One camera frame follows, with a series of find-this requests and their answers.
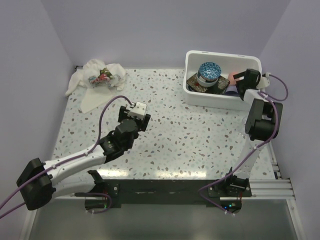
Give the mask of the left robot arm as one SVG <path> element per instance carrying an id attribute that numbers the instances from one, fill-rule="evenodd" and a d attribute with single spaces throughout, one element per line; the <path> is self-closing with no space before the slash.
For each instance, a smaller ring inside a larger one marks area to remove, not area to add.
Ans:
<path id="1" fill-rule="evenodd" d="M 59 184 L 64 179 L 113 161 L 130 150 L 139 132 L 144 132 L 148 126 L 151 116 L 146 111 L 147 104 L 142 102 L 121 106 L 119 124 L 93 146 L 56 160 L 30 160 L 16 181 L 27 209 L 37 210 L 61 195 Z"/>

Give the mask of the orange plastic cup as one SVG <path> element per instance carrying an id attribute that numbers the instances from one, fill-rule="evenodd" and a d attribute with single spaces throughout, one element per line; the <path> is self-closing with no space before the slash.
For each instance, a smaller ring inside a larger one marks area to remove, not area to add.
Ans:
<path id="1" fill-rule="evenodd" d="M 236 74 L 237 74 L 237 72 L 231 72 L 231 73 L 228 75 L 229 86 L 236 86 L 237 81 L 240 80 L 239 78 L 235 78 L 235 77 L 234 77 L 234 75 L 236 75 Z"/>

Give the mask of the cream bowl blue pattern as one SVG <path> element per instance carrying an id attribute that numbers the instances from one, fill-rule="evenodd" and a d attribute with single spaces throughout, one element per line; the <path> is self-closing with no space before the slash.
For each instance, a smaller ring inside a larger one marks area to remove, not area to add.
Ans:
<path id="1" fill-rule="evenodd" d="M 219 79 L 220 75 L 214 72 L 200 72 L 196 73 L 196 80 L 197 82 L 205 88 L 209 88 L 214 86 Z"/>

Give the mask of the black floral square plate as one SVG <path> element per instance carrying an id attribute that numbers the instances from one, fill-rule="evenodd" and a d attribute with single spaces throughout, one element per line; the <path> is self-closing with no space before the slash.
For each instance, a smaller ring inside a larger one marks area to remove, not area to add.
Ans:
<path id="1" fill-rule="evenodd" d="M 213 86 L 206 87 L 199 84 L 196 74 L 194 74 L 186 81 L 186 84 L 188 90 L 191 92 L 223 95 L 227 91 L 227 88 L 230 85 L 230 81 L 227 78 L 220 76 Z"/>

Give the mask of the purple plastic cup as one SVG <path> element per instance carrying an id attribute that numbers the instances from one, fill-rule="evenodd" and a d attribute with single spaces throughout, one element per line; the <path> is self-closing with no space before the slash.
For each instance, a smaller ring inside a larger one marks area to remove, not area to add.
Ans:
<path id="1" fill-rule="evenodd" d="M 239 93 L 238 93 L 237 86 L 236 85 L 229 85 L 226 88 L 224 95 L 231 96 L 231 97 L 238 97 Z"/>

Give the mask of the clear glass cup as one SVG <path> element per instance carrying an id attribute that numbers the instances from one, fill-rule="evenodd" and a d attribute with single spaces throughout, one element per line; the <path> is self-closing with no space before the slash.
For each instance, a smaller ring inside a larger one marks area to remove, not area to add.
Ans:
<path id="1" fill-rule="evenodd" d="M 237 128 L 238 134 L 241 136 L 246 136 L 246 123 L 247 123 L 248 117 L 245 116 L 239 123 L 239 126 Z"/>

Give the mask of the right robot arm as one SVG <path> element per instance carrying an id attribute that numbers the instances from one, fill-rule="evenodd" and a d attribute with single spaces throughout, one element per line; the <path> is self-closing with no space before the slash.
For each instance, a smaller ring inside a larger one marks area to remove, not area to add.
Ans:
<path id="1" fill-rule="evenodd" d="M 270 73 L 261 74 L 258 70 L 248 68 L 233 75 L 240 98 L 250 105 L 244 125 L 245 144 L 235 168 L 231 168 L 223 181 L 223 192 L 230 197 L 238 197 L 250 191 L 249 179 L 254 164 L 265 145 L 279 133 L 283 112 L 282 102 L 288 98 L 273 97 L 258 88 L 262 78 L 269 79 Z"/>

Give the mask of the blue patterned small bowl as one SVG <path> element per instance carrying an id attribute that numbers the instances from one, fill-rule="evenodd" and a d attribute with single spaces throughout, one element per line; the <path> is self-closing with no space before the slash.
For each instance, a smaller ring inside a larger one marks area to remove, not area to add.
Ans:
<path id="1" fill-rule="evenodd" d="M 198 69 L 197 77 L 206 82 L 216 81 L 222 73 L 221 67 L 214 62 L 202 63 Z"/>

